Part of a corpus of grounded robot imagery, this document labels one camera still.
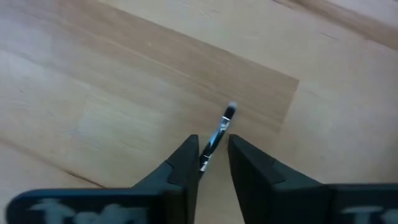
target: logo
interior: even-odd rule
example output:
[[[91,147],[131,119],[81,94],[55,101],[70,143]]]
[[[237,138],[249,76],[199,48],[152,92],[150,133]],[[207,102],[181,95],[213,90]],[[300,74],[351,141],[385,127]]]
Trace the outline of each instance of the logo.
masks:
[[[118,204],[110,204],[101,213],[86,211],[77,212],[60,203],[59,199],[45,198],[30,207],[30,211],[44,212],[45,224],[64,224],[66,219],[72,219],[74,224],[137,224],[146,223],[146,209],[124,208]]]

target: wood plank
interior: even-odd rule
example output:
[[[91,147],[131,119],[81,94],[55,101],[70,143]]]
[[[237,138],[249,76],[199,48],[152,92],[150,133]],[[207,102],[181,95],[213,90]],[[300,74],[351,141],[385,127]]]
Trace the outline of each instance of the wood plank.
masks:
[[[0,11],[0,138],[105,187],[134,185],[189,134],[207,140],[229,100],[234,133],[269,147],[298,84],[96,1]],[[225,187],[201,187],[198,212],[232,203],[199,223],[242,221],[227,165],[214,163],[208,185]]]
[[[364,14],[355,9],[346,8],[327,0],[275,0],[288,7],[302,6],[312,12],[325,16],[349,29],[363,35],[364,38],[376,41],[382,45],[398,50],[398,16],[388,19],[395,20],[393,24],[383,22],[386,19],[378,19],[374,15]],[[390,2],[398,12],[398,4]]]

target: wooden floor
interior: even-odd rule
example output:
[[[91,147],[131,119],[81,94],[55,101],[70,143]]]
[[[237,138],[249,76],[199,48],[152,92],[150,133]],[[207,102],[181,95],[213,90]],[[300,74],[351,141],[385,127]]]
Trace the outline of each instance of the wooden floor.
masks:
[[[132,186],[190,134],[205,143],[229,100],[231,133],[310,177],[398,182],[390,42],[274,1],[99,1],[0,0],[2,208]],[[225,141],[197,207],[197,223],[243,223]]]

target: wood grain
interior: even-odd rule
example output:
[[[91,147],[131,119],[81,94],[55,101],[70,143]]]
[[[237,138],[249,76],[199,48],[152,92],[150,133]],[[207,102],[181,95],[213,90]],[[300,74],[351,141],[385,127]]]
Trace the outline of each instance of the wood grain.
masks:
[[[0,138],[104,187],[134,185],[191,133],[207,139],[229,100],[239,105],[234,133],[270,147],[297,87],[96,1],[1,3]],[[242,221],[221,161],[206,177],[219,188],[201,187],[198,212],[231,203],[199,223]]]
[[[375,17],[359,13],[327,0],[275,0],[288,7],[298,4],[312,12],[325,16],[363,37],[382,45],[398,50],[398,22],[393,25],[380,21]]]

